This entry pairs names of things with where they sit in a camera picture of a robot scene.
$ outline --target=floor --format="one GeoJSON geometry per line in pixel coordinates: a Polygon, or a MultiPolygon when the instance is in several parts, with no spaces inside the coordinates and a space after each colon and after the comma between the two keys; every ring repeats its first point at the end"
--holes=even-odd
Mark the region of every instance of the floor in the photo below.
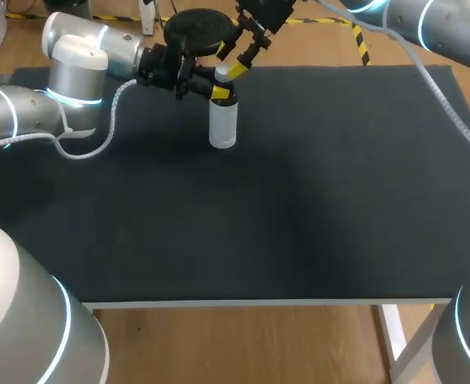
{"type": "MultiPolygon", "coordinates": [[[[10,0],[22,10],[31,0],[10,0]]],[[[235,16],[235,0],[176,0],[179,9],[208,7],[235,16]]],[[[163,16],[171,15],[163,0],[163,16]]],[[[93,0],[94,14],[138,16],[138,2],[93,0]]],[[[30,14],[44,14],[37,0],[30,14]]],[[[297,2],[294,18],[332,14],[311,2],[297,2]]],[[[140,31],[138,22],[108,22],[140,31]]],[[[40,48],[43,20],[9,20],[0,47],[0,74],[21,66],[48,66],[40,48]]],[[[374,65],[410,64],[389,38],[364,32],[374,65]]],[[[159,30],[147,44],[161,42],[159,30]]],[[[243,39],[239,46],[246,46],[243,39]]],[[[361,66],[350,26],[294,24],[285,26],[259,66],[361,66]]],[[[426,64],[452,66],[470,105],[470,70],[417,49],[426,64]]],[[[430,306],[400,306],[404,332],[410,338],[430,306]]],[[[108,310],[97,313],[110,341],[109,384],[165,382],[229,383],[371,383],[388,382],[375,308],[329,306],[184,310],[108,310]]],[[[426,367],[416,384],[433,382],[426,367]]]]}

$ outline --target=cable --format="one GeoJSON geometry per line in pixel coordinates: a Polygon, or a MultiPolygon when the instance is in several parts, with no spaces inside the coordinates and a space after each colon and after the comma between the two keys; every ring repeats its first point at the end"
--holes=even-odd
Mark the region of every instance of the cable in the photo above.
{"type": "MultiPolygon", "coordinates": [[[[46,134],[46,133],[23,134],[20,136],[16,136],[15,138],[4,138],[0,140],[0,146],[15,144],[17,142],[25,142],[28,140],[49,139],[54,143],[58,153],[61,154],[64,158],[67,158],[69,160],[85,160],[87,158],[92,158],[100,154],[101,152],[103,152],[110,145],[112,138],[114,137],[114,132],[115,132],[115,115],[117,112],[117,105],[119,103],[119,98],[121,97],[121,94],[124,92],[126,88],[136,83],[137,83],[137,80],[133,79],[133,80],[130,80],[129,82],[125,82],[117,89],[114,95],[114,99],[112,100],[112,107],[110,109],[110,129],[108,130],[108,135],[106,136],[106,139],[101,146],[89,152],[88,154],[68,154],[62,148],[59,138],[56,138],[53,134],[46,134]]],[[[72,129],[67,125],[67,119],[66,119],[66,114],[64,113],[64,109],[62,108],[62,105],[59,102],[57,103],[58,103],[58,108],[60,109],[60,113],[62,115],[62,122],[64,124],[64,133],[69,132],[72,129]]]]}
{"type": "Polygon", "coordinates": [[[452,108],[452,105],[450,102],[446,99],[446,97],[443,94],[443,91],[437,86],[436,82],[432,78],[432,76],[428,73],[427,69],[423,65],[423,63],[420,61],[414,50],[412,50],[411,45],[406,42],[406,40],[400,35],[398,32],[395,32],[394,30],[388,29],[388,8],[391,0],[388,0],[388,3],[386,4],[386,7],[384,8],[384,13],[383,13],[383,26],[373,26],[372,24],[368,24],[366,22],[361,22],[360,20],[354,18],[351,14],[348,12],[344,12],[337,7],[333,6],[332,4],[329,4],[325,2],[324,0],[313,0],[314,2],[317,2],[321,6],[324,6],[328,10],[331,10],[332,12],[335,12],[336,14],[339,14],[349,20],[350,22],[353,22],[359,26],[362,26],[363,28],[366,28],[367,30],[373,31],[373,32],[381,32],[386,34],[387,36],[395,39],[401,46],[404,48],[406,54],[408,54],[409,58],[411,58],[412,62],[420,72],[421,76],[424,78],[425,82],[427,83],[428,87],[431,89],[432,93],[436,97],[437,101],[440,103],[440,105],[443,107],[444,111],[452,120],[456,128],[459,130],[459,132],[462,133],[462,135],[468,140],[470,143],[470,129],[464,122],[460,119],[459,115],[455,110],[452,108]]]}
{"type": "Polygon", "coordinates": [[[178,8],[176,7],[175,0],[171,0],[171,4],[172,4],[172,9],[174,10],[174,14],[177,14],[178,8]]]}
{"type": "Polygon", "coordinates": [[[160,7],[158,5],[158,0],[155,0],[153,2],[155,4],[155,13],[156,13],[156,18],[158,19],[158,23],[160,24],[160,28],[164,28],[164,25],[163,25],[163,20],[162,20],[162,14],[160,14],[160,7]]]}
{"type": "Polygon", "coordinates": [[[7,0],[7,12],[9,12],[10,14],[24,14],[25,12],[28,12],[29,10],[34,8],[35,2],[36,2],[36,0],[32,0],[32,3],[30,4],[30,6],[28,6],[24,10],[12,10],[11,8],[9,8],[10,1],[11,0],[7,0]]]}

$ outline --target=white table leg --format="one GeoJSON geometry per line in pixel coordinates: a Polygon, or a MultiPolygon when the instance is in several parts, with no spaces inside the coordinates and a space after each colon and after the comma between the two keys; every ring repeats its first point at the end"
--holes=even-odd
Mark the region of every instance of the white table leg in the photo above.
{"type": "Polygon", "coordinates": [[[432,360],[432,334],[445,307],[436,305],[405,348],[398,356],[393,355],[389,371],[392,384],[408,384],[424,364],[432,360]]]}
{"type": "Polygon", "coordinates": [[[392,364],[402,353],[407,345],[405,341],[400,313],[396,304],[382,304],[379,306],[379,317],[382,331],[384,332],[384,342],[388,360],[392,364]]]}
{"type": "Polygon", "coordinates": [[[143,0],[139,0],[139,7],[142,31],[145,36],[153,36],[155,34],[155,4],[150,2],[146,5],[143,0]]]}

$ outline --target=white table frame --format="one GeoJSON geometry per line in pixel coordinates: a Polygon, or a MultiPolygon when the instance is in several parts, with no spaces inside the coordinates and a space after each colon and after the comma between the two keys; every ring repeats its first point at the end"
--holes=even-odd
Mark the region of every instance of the white table frame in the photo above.
{"type": "Polygon", "coordinates": [[[391,369],[389,375],[392,384],[409,383],[425,363],[430,362],[436,383],[436,368],[432,364],[432,334],[450,299],[304,299],[304,300],[191,300],[162,302],[84,302],[92,310],[143,309],[143,308],[199,308],[219,306],[378,306],[379,318],[386,351],[391,369]],[[406,342],[397,304],[436,304],[416,331],[409,343],[406,342]]]}

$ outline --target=black table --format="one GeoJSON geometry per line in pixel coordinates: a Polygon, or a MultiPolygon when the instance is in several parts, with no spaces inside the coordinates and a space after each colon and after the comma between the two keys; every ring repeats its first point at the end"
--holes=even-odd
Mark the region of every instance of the black table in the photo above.
{"type": "MultiPolygon", "coordinates": [[[[470,125],[451,70],[429,70],[470,125]]],[[[69,151],[104,139],[119,85],[69,151]]],[[[450,298],[470,279],[470,145],[414,68],[255,68],[237,87],[229,150],[206,101],[141,86],[97,158],[0,150],[0,227],[83,302],[450,298]]]]}

